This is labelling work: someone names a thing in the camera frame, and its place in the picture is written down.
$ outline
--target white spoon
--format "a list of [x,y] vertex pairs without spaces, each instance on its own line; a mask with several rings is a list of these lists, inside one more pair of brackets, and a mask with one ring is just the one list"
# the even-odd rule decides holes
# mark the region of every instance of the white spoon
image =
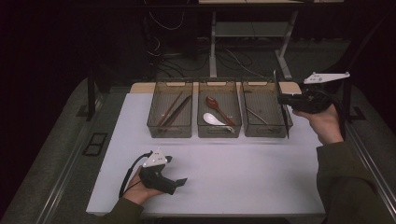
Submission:
[[[216,119],[216,117],[210,113],[204,114],[204,120],[206,121],[206,123],[211,124],[211,125],[225,125],[224,123],[222,123],[221,121]],[[232,133],[235,133],[235,130],[230,126],[225,126],[224,128],[228,129]]]

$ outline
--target wooden spoon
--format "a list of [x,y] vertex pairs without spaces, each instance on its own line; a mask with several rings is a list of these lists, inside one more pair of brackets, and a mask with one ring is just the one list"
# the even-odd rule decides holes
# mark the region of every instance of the wooden spoon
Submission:
[[213,98],[210,97],[210,96],[206,96],[206,99],[205,99],[205,100],[206,100],[207,106],[209,106],[209,107],[212,108],[212,109],[217,110],[217,111],[221,114],[221,116],[225,119],[225,121],[227,121],[227,123],[228,123],[229,125],[235,126],[235,123],[233,123],[233,121],[232,121],[231,119],[229,119],[229,118],[227,117],[227,115],[225,115],[225,114],[220,110],[218,101],[216,101],[215,99],[213,99]]

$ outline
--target white table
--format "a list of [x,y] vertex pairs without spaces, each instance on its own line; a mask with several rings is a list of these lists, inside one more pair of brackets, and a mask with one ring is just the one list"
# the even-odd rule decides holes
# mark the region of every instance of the white table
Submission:
[[320,142],[307,120],[291,115],[290,139],[248,138],[243,129],[235,139],[203,139],[197,134],[195,93],[192,138],[154,139],[146,126],[151,98],[152,93],[126,96],[88,213],[109,212],[128,168],[140,155],[160,147],[173,157],[163,175],[173,180],[187,177],[188,181],[174,195],[147,202],[146,216],[324,214],[316,188]]

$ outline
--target dark sleeve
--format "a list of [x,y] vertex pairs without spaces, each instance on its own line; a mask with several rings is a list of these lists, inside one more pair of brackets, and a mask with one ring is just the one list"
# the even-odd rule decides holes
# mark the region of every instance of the dark sleeve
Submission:
[[318,147],[317,185],[327,223],[394,223],[376,194],[372,174],[347,143]]
[[99,217],[98,224],[138,224],[143,207],[120,198],[110,213]]

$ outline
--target hand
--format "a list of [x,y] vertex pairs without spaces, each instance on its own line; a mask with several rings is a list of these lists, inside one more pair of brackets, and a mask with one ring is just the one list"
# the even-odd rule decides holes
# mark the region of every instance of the hand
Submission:
[[323,145],[344,141],[334,105],[330,105],[327,110],[317,114],[308,114],[297,110],[293,110],[293,114],[309,120],[309,124]]
[[128,188],[122,198],[125,198],[133,203],[137,203],[142,205],[145,201],[154,197],[156,195],[163,194],[163,192],[157,189],[148,189],[140,180],[140,169],[142,166],[139,166],[136,173],[134,173],[134,177],[129,181]]

